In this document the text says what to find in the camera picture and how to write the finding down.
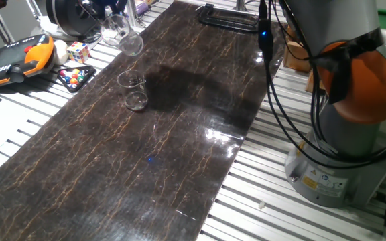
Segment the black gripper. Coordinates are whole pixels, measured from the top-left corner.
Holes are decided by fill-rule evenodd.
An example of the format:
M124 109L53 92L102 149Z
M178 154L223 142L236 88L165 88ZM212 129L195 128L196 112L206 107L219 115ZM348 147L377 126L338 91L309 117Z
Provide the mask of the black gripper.
M93 17L103 17L105 8L110 7L112 15L113 29L121 36L129 33L129 22L122 15L128 0L92 0L91 15Z

